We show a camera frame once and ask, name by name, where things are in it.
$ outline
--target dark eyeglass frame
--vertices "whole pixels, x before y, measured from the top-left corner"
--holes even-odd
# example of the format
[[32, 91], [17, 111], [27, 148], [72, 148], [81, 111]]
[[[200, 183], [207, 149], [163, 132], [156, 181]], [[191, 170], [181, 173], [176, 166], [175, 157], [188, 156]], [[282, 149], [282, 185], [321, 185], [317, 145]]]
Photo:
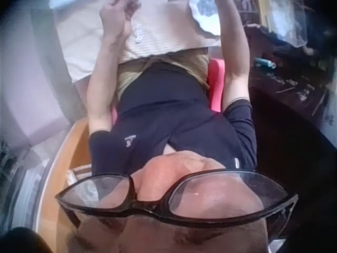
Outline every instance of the dark eyeglass frame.
[[[198, 177], [204, 174], [216, 174], [216, 173], [255, 173], [260, 174], [262, 176], [268, 177], [270, 180], [274, 181], [275, 184], [280, 186], [284, 189], [288, 195], [280, 200], [279, 202], [271, 205], [268, 208], [265, 208], [261, 211], [251, 213], [249, 215], [243, 215], [238, 217], [232, 218], [221, 218], [221, 219], [199, 219], [199, 218], [188, 218], [188, 217], [181, 217], [178, 215], [173, 214], [170, 211], [169, 207], [169, 200], [174, 193], [175, 189], [184, 181]], [[76, 187], [77, 185], [81, 184], [86, 180], [97, 179], [97, 178], [104, 178], [104, 177], [121, 177], [129, 180], [129, 190], [125, 197], [125, 200], [122, 204], [116, 208], [111, 209], [100, 209], [100, 208], [92, 208], [92, 207], [84, 207], [75, 205], [72, 203], [68, 203], [62, 200], [62, 197], [71, 189]], [[226, 227], [236, 227], [240, 225], [244, 225], [247, 223], [258, 221], [262, 218], [269, 218], [273, 215], [280, 214], [277, 217], [277, 221], [274, 223], [272, 230], [274, 230], [274, 235], [278, 236], [279, 233], [283, 230], [285, 225], [287, 224], [293, 208], [298, 200], [298, 195], [296, 193], [289, 194], [288, 191], [282, 187], [281, 184], [277, 183], [277, 181], [271, 179], [269, 176], [250, 170], [229, 170], [229, 169], [216, 169], [211, 171], [201, 171], [192, 173], [182, 177], [178, 180], [175, 184], [173, 184], [168, 191], [164, 194], [164, 196], [158, 201], [138, 201], [137, 194], [134, 187], [134, 182], [131, 176], [123, 175], [118, 173], [111, 173], [111, 174], [104, 174], [99, 176], [91, 176], [85, 179], [82, 179], [75, 184], [67, 187], [59, 194], [55, 196], [58, 203], [62, 207], [62, 209], [66, 212], [67, 216], [69, 217], [70, 221], [74, 224], [76, 228], [80, 226], [80, 220], [76, 216], [75, 211], [83, 213], [88, 216], [97, 216], [97, 217], [115, 217], [115, 218], [123, 218], [128, 217], [131, 215], [145, 215], [155, 218], [164, 223], [183, 226], [183, 227], [191, 227], [191, 228], [226, 228]]]

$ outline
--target black shirt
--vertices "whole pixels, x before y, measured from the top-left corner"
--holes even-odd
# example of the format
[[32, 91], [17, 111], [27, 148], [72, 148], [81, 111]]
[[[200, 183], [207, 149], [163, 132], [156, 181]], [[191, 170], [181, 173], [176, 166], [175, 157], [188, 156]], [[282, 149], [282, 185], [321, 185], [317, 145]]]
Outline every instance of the black shirt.
[[112, 131], [90, 137], [93, 174], [132, 174], [162, 155], [166, 144], [226, 168], [256, 167], [250, 102], [238, 100], [214, 112], [197, 80], [180, 67], [152, 65], [125, 90], [117, 110]]

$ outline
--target white plate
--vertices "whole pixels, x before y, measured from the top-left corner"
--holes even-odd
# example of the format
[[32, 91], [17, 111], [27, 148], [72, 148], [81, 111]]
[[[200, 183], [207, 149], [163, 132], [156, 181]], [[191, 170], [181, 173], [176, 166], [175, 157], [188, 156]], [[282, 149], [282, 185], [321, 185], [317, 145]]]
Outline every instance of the white plate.
[[190, 0], [193, 18], [202, 30], [220, 36], [220, 21], [215, 0]]

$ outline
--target man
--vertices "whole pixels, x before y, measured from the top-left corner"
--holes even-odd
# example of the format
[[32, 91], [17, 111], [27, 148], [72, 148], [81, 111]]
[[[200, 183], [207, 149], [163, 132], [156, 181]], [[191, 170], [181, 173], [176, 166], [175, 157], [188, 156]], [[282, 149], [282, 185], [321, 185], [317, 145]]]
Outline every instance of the man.
[[[205, 57], [179, 52], [147, 61], [138, 78], [128, 78], [134, 81], [120, 81], [114, 126], [118, 59], [140, 5], [117, 0], [103, 6], [102, 46], [87, 92], [95, 176], [57, 196], [78, 227], [70, 252], [267, 252], [264, 218], [279, 211], [262, 210], [284, 192], [247, 171], [256, 167], [250, 52], [233, 0], [216, 4], [226, 62], [223, 113], [208, 108], [205, 73], [195, 71]], [[81, 222], [74, 211], [90, 218]]]

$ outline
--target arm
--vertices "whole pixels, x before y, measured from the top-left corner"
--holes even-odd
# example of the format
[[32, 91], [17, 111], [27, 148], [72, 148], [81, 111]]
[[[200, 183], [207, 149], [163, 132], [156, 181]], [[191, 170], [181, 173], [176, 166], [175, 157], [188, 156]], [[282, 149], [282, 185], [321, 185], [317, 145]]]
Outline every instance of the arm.
[[139, 7], [137, 0], [110, 0], [100, 11], [104, 33], [87, 90], [90, 134], [111, 130], [111, 102], [117, 85], [118, 61], [131, 33], [131, 18]]
[[103, 41], [87, 90], [87, 116], [90, 134], [112, 127], [110, 103], [117, 84], [120, 51], [117, 45]]
[[238, 99], [249, 100], [250, 51], [235, 0], [216, 0], [226, 77], [222, 109]]

